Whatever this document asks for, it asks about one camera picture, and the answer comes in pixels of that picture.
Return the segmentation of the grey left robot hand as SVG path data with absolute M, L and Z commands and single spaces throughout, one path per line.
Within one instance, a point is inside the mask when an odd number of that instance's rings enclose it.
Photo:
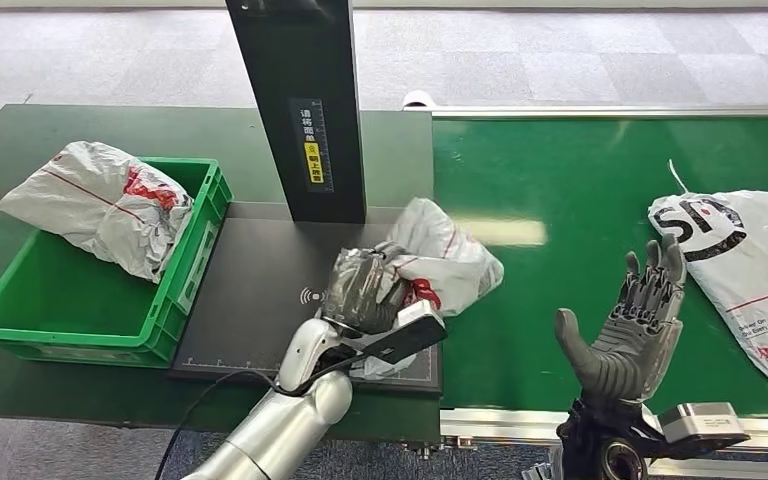
M 406 250 L 384 241 L 373 248 L 343 248 L 337 255 L 319 317 L 336 322 L 347 336 L 380 334 L 393 327 L 407 283 L 386 271 Z

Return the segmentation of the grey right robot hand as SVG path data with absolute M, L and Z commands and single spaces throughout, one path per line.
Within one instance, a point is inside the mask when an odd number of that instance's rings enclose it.
M 575 313 L 560 308 L 555 337 L 581 386 L 596 400 L 643 402 L 658 389 L 669 367 L 683 323 L 686 264 L 671 235 L 646 244 L 641 265 L 632 251 L 615 305 L 592 343 L 580 335 Z

